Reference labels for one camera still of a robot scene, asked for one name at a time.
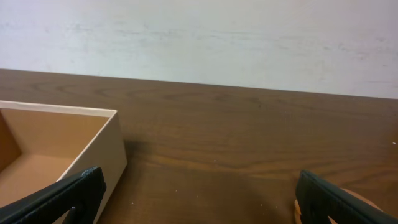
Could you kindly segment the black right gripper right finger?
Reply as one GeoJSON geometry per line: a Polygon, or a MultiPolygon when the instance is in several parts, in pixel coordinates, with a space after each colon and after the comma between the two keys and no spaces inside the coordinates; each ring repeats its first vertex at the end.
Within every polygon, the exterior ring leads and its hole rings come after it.
{"type": "Polygon", "coordinates": [[[307,170],[300,172],[295,195],[304,224],[397,224],[397,218],[307,170]]]}

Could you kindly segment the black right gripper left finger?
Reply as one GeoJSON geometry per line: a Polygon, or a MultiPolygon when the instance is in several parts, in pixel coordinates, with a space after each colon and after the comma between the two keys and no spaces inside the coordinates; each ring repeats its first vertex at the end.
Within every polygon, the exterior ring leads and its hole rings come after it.
{"type": "Polygon", "coordinates": [[[106,191],[102,169],[90,167],[1,208],[1,223],[93,224],[106,191]]]}

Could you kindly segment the brown plush capybara toy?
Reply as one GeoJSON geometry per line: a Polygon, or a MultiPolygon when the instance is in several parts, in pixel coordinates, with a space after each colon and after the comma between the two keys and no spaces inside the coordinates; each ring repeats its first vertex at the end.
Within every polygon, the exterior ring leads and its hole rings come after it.
{"type": "MultiPolygon", "coordinates": [[[[342,189],[345,192],[348,192],[349,194],[353,195],[354,197],[366,202],[367,204],[369,204],[370,206],[382,211],[382,209],[380,209],[375,203],[373,203],[372,201],[366,199],[365,197],[361,196],[360,194],[357,194],[356,192],[353,192],[351,190],[348,189],[342,189]]],[[[294,210],[294,218],[295,218],[295,224],[302,224],[301,221],[301,211],[300,211],[300,205],[298,203],[298,200],[294,201],[294,206],[295,206],[295,210],[294,210]]],[[[337,224],[337,222],[335,222],[332,218],[329,218],[330,223],[331,224],[337,224]]]]}

